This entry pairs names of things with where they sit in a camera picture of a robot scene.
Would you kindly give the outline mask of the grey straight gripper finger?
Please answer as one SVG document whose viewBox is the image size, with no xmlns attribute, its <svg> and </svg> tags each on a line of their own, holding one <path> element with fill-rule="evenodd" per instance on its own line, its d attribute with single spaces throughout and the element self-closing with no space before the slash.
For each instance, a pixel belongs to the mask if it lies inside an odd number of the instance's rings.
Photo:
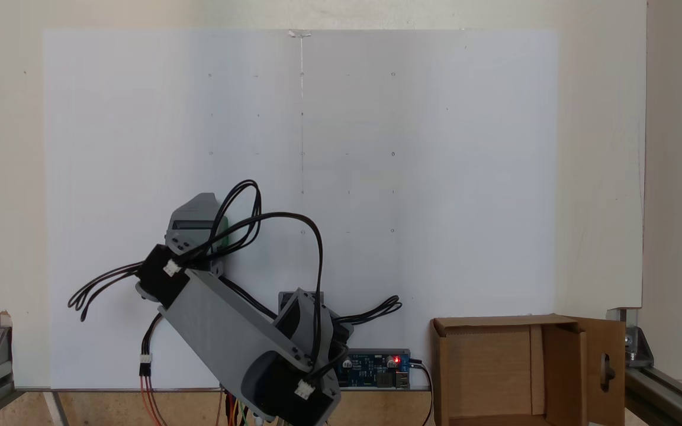
<svg viewBox="0 0 682 426">
<path fill-rule="evenodd" d="M 213 192 L 201 192 L 176 208 L 171 221 L 214 221 L 220 202 Z"/>
</svg>

